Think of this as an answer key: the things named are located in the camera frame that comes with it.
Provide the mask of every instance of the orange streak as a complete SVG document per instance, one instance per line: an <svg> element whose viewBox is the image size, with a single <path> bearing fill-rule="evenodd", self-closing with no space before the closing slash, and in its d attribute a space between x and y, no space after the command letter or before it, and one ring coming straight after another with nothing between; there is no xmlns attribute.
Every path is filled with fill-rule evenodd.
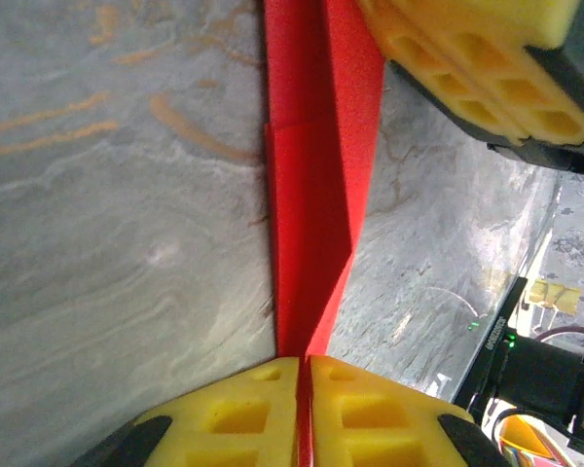
<svg viewBox="0 0 584 467"><path fill-rule="evenodd" d="M82 102L76 102L74 104L69 104L67 107L62 109L46 110L43 112L35 112L34 114L22 115L12 120L0 123L0 132L7 131L8 129L13 129L17 126L24 126L34 124L35 122L41 122L43 120L49 120L61 115L71 114L72 112L78 112L81 110L90 109L92 106L102 102L108 98L110 92L97 92L93 94L86 100Z"/></svg>
<svg viewBox="0 0 584 467"><path fill-rule="evenodd" d="M113 61L115 63L119 63L120 65L136 65L141 61L153 58L154 56L161 54L162 52L165 52L172 47L173 44L165 44L151 51L136 51L132 52L131 54L121 55L113 58Z"/></svg>
<svg viewBox="0 0 584 467"><path fill-rule="evenodd" d="M32 141L26 141L25 143L10 144L6 146L0 146L0 156L6 156L11 153L20 153L23 151L32 151L33 149L39 149L46 146L52 146L56 143L68 143L76 139L86 138L87 136L92 136L97 133L104 131L111 131L117 129L119 124L114 121L99 122L97 124L92 124L89 126L83 126L73 131L67 131L65 133L53 133L49 136L44 136L42 138L33 139Z"/></svg>
<svg viewBox="0 0 584 467"><path fill-rule="evenodd" d="M95 19L99 34L91 36L89 42L93 46L100 46L110 42L115 37L115 31L121 19L121 13L117 7L102 5L95 10Z"/></svg>
<svg viewBox="0 0 584 467"><path fill-rule="evenodd" d="M254 153L229 146L211 134L199 129L196 124L168 104L164 93L154 94L150 99L149 108L154 117L159 122L171 128L177 136L193 141L208 151L235 161L254 161L257 157Z"/></svg>
<svg viewBox="0 0 584 467"><path fill-rule="evenodd" d="M189 41L196 42L189 48L188 52L190 54L200 54L203 51L206 51L208 47L215 47L223 52L223 54L228 56L231 60L237 61L238 63L243 63L250 66L259 66L262 64L262 62L257 58L253 58L252 56L234 51L225 43L223 39L220 39L211 34L201 34L199 36L188 37L187 39Z"/></svg>
<svg viewBox="0 0 584 467"><path fill-rule="evenodd" d="M198 80L197 86L202 89L212 90L214 88L218 88L221 84L218 81L214 80Z"/></svg>

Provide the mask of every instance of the marble surface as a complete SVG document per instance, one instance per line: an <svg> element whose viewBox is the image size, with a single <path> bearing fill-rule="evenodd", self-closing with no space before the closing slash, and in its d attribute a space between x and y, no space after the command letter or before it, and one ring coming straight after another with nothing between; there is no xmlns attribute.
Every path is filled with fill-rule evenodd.
<svg viewBox="0 0 584 467"><path fill-rule="evenodd" d="M252 2L0 2L0 465L274 355Z"/></svg>
<svg viewBox="0 0 584 467"><path fill-rule="evenodd" d="M451 400L550 227L556 172L467 137L386 75L363 235L329 353ZM476 322L479 326L468 326Z"/></svg>
<svg viewBox="0 0 584 467"><path fill-rule="evenodd" d="M552 327L584 326L584 175L563 174L554 230L541 266L541 276L549 282L582 291L577 313L574 316L559 313ZM552 312L545 313L547 327ZM584 336L566 335L558 339L584 347Z"/></svg>
<svg viewBox="0 0 584 467"><path fill-rule="evenodd" d="M0 2L0 465L274 355L257 5ZM556 178L393 78L379 146L330 351L449 397Z"/></svg>

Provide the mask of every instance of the orange stain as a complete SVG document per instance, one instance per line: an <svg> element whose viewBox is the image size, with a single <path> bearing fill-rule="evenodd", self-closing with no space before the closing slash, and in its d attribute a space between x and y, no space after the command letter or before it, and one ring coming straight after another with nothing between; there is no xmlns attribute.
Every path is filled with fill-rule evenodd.
<svg viewBox="0 0 584 467"><path fill-rule="evenodd" d="M110 96L110 92L97 92L93 94L91 97L81 101L70 103L67 107L63 107L61 109L53 109L53 110L45 110L42 112L35 112L34 114L26 114L20 117L16 117L12 120L8 120L6 122L0 123L0 132L7 131L9 129L24 126L24 125L31 125L36 122L41 122L44 120L54 119L56 117L60 117L62 115L71 114L72 112L79 112L82 110L87 110L92 108L94 105L103 102Z"/></svg>
<svg viewBox="0 0 584 467"><path fill-rule="evenodd" d="M99 34L91 36L89 42L93 46L100 46L110 42L115 37L115 32L119 26L121 12L112 5L102 5L95 9L95 22Z"/></svg>
<svg viewBox="0 0 584 467"><path fill-rule="evenodd" d="M253 0L244 0L236 7L232 8L224 18L216 19L208 25L208 30L212 33L228 34L236 33L236 19L240 15L254 14L255 2Z"/></svg>
<svg viewBox="0 0 584 467"><path fill-rule="evenodd" d="M121 55L121 56L118 56L116 58L113 58L113 61L115 63L119 63L120 65L126 65L126 66L137 65L142 61L148 60L150 58L154 58L156 55L161 54L165 51L168 51L172 47L173 47L173 44L169 43L169 44L161 46L157 49L153 49L153 50L149 50L149 51L136 51L136 52L132 52L131 54Z"/></svg>
<svg viewBox="0 0 584 467"><path fill-rule="evenodd" d="M109 120L89 126L83 126L81 128L74 129L73 131L53 133L48 136L33 139L32 141L26 141L25 143L0 146L0 156L6 156L11 153L32 151L34 149L52 146L57 143L68 143L77 139L86 138L87 136L93 136L94 134L101 132L112 131L118 127L119 124L117 122Z"/></svg>
<svg viewBox="0 0 584 467"><path fill-rule="evenodd" d="M145 25L151 26L157 22L175 18L175 13L167 0L149 0L146 7L148 12L145 18Z"/></svg>
<svg viewBox="0 0 584 467"><path fill-rule="evenodd" d="M149 108L154 117L168 126L177 136L192 141L208 151L234 161L248 162L255 161L257 158L255 153L242 151L225 144L200 129L195 123L173 109L168 103L166 94L163 92L152 95Z"/></svg>
<svg viewBox="0 0 584 467"><path fill-rule="evenodd" d="M223 39L220 39L211 34L201 34L199 36L188 37L187 39L189 41L195 41L188 50L189 54L201 54L208 48L214 47L222 51L229 59L238 63L243 63L250 66L258 66L262 63L257 58L253 58L252 56L234 51L225 43Z"/></svg>
<svg viewBox="0 0 584 467"><path fill-rule="evenodd" d="M203 90L213 90L221 86L221 84L214 80L198 80L197 86Z"/></svg>

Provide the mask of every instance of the yellow object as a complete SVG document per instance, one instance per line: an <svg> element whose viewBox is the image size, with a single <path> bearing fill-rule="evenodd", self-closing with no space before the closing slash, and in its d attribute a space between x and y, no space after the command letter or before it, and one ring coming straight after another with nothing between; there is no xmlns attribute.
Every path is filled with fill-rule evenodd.
<svg viewBox="0 0 584 467"><path fill-rule="evenodd" d="M173 421L146 467L296 466L298 358L278 358L162 404Z"/></svg>
<svg viewBox="0 0 584 467"><path fill-rule="evenodd" d="M557 309L562 313L574 316L577 313L580 295L582 295L580 289L536 279L529 290L528 302L544 308Z"/></svg>
<svg viewBox="0 0 584 467"><path fill-rule="evenodd" d="M554 455L538 439L534 430L519 416L506 418L500 439L507 445L551 459Z"/></svg>
<svg viewBox="0 0 584 467"><path fill-rule="evenodd" d="M357 0L383 54L513 144L584 142L584 112L525 46L559 47L579 0Z"/></svg>
<svg viewBox="0 0 584 467"><path fill-rule="evenodd" d="M311 357L315 467L466 467L437 421L463 409L330 357Z"/></svg>

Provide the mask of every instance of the red foam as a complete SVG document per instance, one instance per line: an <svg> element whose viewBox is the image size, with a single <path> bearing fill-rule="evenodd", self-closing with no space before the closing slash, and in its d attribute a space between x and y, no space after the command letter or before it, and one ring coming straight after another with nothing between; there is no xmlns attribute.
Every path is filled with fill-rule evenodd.
<svg viewBox="0 0 584 467"><path fill-rule="evenodd" d="M383 59L354 0L266 0L277 353L324 354L363 226ZM310 370L299 465L311 465Z"/></svg>

